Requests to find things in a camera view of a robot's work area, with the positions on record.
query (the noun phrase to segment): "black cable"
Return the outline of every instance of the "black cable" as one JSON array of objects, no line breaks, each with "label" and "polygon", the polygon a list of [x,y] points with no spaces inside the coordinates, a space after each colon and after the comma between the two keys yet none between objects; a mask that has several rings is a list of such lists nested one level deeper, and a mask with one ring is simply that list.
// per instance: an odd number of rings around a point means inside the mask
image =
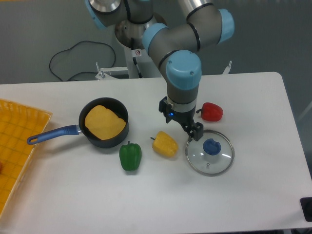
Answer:
[{"label": "black cable", "polygon": [[97,72],[79,72],[79,73],[74,74],[73,76],[71,76],[69,79],[63,80],[61,77],[59,77],[58,75],[56,75],[56,74],[52,71],[52,69],[51,69],[52,60],[54,59],[54,57],[55,57],[56,55],[58,55],[58,54],[60,54],[60,53],[63,53],[63,52],[66,52],[66,51],[69,51],[69,50],[73,49],[74,47],[76,47],[77,45],[79,45],[79,44],[81,44],[81,43],[85,43],[85,42],[108,46],[108,47],[113,51],[113,53],[114,53],[114,61],[113,61],[113,64],[112,64],[111,67],[113,67],[113,66],[115,65],[115,63],[116,63],[116,53],[115,53],[115,50],[112,48],[112,46],[110,46],[109,44],[106,44],[106,43],[104,43],[104,42],[97,42],[97,41],[91,41],[91,40],[82,40],[82,41],[78,42],[77,44],[73,45],[72,47],[70,47],[69,49],[67,49],[67,50],[62,50],[62,51],[60,51],[60,52],[58,52],[58,53],[56,53],[55,55],[52,56],[52,58],[51,58],[51,60],[50,60],[50,62],[49,62],[49,69],[50,69],[50,72],[51,72],[56,78],[58,78],[60,81],[72,81],[72,80],[74,80],[73,78],[74,78],[75,76],[78,76],[78,75],[80,75],[80,74],[97,74]]}]

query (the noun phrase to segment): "white table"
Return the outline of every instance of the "white table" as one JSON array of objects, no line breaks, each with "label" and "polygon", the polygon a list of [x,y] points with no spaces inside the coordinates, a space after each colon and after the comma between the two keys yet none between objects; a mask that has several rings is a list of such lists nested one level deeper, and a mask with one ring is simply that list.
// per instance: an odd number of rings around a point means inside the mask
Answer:
[{"label": "white table", "polygon": [[[182,234],[310,227],[300,198],[312,181],[298,132],[277,73],[205,76],[197,107],[224,110],[204,127],[226,135],[235,148],[232,167],[206,177],[188,164],[186,133],[158,112],[163,79],[0,85],[0,98],[54,113],[48,130],[78,124],[85,104],[113,97],[129,112],[130,140],[142,147],[136,175],[121,168],[119,146],[100,149],[85,136],[40,144],[26,177],[2,219],[0,231],[15,234]],[[201,121],[195,115],[195,121]],[[179,144],[177,157],[152,150],[164,130]]]}]

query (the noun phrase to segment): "blue pan handle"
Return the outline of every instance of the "blue pan handle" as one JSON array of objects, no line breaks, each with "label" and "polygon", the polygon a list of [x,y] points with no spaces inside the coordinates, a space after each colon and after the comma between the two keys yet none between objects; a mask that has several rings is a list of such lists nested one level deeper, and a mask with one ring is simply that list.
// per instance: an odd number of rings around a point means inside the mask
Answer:
[{"label": "blue pan handle", "polygon": [[79,135],[81,130],[78,125],[70,125],[61,128],[56,128],[54,130],[41,133],[35,136],[31,136],[27,139],[27,144],[34,145],[46,140],[50,140],[56,137],[64,136],[64,135]]}]

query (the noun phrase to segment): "yellow tray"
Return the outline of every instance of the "yellow tray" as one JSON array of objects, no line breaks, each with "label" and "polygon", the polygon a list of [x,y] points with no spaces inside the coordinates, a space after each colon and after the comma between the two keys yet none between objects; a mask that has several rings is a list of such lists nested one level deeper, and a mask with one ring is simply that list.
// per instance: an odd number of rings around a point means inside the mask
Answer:
[{"label": "yellow tray", "polygon": [[0,99],[0,217],[22,179],[36,145],[28,137],[42,133],[52,113]]}]

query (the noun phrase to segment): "black object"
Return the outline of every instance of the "black object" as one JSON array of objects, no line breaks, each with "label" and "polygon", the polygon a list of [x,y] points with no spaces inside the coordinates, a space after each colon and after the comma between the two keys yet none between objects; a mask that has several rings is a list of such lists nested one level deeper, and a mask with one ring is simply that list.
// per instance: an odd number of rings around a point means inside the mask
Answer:
[{"label": "black object", "polygon": [[312,222],[312,197],[304,197],[300,199],[304,218],[308,222]]},{"label": "black object", "polygon": [[166,123],[169,123],[171,120],[178,122],[189,137],[193,138],[195,141],[200,140],[204,135],[204,126],[199,122],[195,123],[193,119],[195,107],[188,112],[176,112],[172,109],[172,106],[168,104],[167,97],[164,97],[159,102],[158,110],[166,117]]},{"label": "black object", "polygon": [[[115,137],[108,140],[101,140],[100,138],[93,135],[89,129],[85,126],[84,120],[86,119],[87,114],[95,106],[104,106],[107,109],[113,111],[119,118],[123,119],[126,122],[124,129]],[[128,135],[129,132],[129,122],[128,122],[128,111],[126,107],[118,100],[111,97],[101,97],[89,102],[81,111],[79,115],[79,127],[82,133],[88,138],[88,140],[100,148],[111,148],[120,144]]]},{"label": "black object", "polygon": [[115,50],[112,48],[112,46],[110,46],[109,44],[106,44],[104,42],[97,42],[97,41],[91,41],[91,40],[82,40],[80,42],[78,42],[77,44],[73,45],[72,47],[70,47],[69,49],[67,50],[62,50],[58,53],[56,53],[55,55],[52,56],[52,58],[50,59],[50,62],[49,62],[49,69],[50,69],[50,72],[56,77],[58,78],[60,81],[77,81],[76,79],[73,79],[75,76],[77,75],[80,75],[80,74],[97,74],[98,72],[79,72],[77,74],[74,74],[73,76],[71,76],[69,79],[67,80],[63,80],[61,77],[59,77],[58,75],[56,75],[53,71],[52,71],[52,68],[51,68],[51,64],[52,64],[52,60],[54,59],[54,57],[60,53],[63,53],[63,52],[66,52],[66,51],[70,51],[72,50],[74,47],[78,46],[79,44],[82,44],[82,43],[94,43],[94,44],[99,44],[99,45],[105,45],[105,46],[108,46],[112,52],[114,53],[114,61],[113,61],[113,64],[111,67],[113,67],[115,65],[115,62],[116,62],[116,53],[115,53]]}]

